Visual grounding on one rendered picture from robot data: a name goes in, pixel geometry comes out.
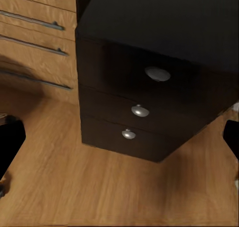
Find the swivel chair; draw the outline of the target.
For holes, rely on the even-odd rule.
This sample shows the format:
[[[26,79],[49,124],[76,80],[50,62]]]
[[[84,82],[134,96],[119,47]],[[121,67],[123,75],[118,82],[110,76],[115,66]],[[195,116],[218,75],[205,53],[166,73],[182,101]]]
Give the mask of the swivel chair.
[[[5,118],[5,124],[18,121],[18,119],[15,116],[8,115],[7,113],[1,113],[0,119],[1,118]],[[0,185],[0,198],[4,196],[5,196],[5,187],[4,185]]]

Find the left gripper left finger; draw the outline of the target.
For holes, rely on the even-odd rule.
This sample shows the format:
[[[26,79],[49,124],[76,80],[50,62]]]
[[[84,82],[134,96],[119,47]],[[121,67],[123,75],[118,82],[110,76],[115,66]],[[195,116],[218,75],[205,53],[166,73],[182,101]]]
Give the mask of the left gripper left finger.
[[[0,180],[25,140],[26,133],[21,120],[0,126]]]

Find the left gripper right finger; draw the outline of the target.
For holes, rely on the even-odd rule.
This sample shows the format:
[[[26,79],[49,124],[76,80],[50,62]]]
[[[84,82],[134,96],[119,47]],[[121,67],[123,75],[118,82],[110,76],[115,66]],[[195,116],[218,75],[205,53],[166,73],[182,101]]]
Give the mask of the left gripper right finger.
[[[239,160],[239,122],[228,120],[223,138]]]

